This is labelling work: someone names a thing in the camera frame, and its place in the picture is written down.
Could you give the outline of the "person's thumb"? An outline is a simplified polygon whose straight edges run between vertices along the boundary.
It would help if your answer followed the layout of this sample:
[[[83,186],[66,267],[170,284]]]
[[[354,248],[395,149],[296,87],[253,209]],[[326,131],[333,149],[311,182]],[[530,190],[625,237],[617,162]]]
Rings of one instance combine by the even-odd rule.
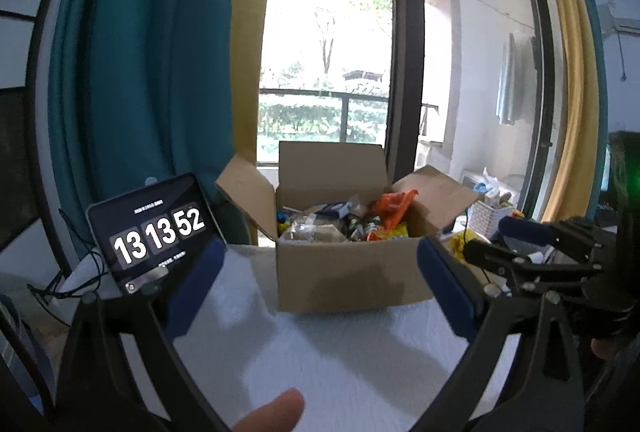
[[[270,403],[242,418],[233,432],[291,432],[299,423],[305,409],[303,394],[288,389]]]

